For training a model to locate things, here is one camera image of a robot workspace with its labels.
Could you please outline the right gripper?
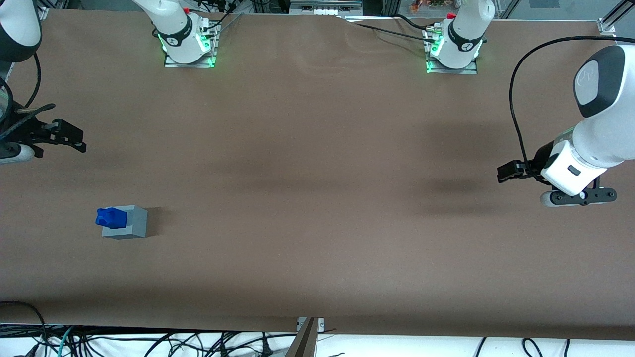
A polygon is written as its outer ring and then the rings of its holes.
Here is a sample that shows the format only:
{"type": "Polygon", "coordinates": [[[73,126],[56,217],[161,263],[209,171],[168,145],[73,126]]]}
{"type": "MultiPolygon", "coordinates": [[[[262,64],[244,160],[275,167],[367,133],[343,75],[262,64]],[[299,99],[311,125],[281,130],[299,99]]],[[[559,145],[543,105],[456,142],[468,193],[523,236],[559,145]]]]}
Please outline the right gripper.
{"type": "Polygon", "coordinates": [[[9,112],[1,121],[1,147],[16,144],[66,145],[79,152],[86,152],[83,131],[70,122],[58,118],[50,124],[40,122],[38,112],[9,112]]]}

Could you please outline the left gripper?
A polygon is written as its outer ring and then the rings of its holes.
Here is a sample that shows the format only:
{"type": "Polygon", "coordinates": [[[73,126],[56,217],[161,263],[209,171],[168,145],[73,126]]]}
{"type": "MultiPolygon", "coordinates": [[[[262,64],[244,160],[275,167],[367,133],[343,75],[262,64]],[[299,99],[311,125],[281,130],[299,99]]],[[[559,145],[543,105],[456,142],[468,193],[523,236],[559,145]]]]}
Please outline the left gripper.
{"type": "Polygon", "coordinates": [[[516,160],[497,168],[497,181],[526,179],[534,176],[535,170],[551,186],[567,196],[576,196],[607,169],[595,167],[584,160],[574,148],[572,141],[552,141],[537,150],[533,160],[516,160]]]}

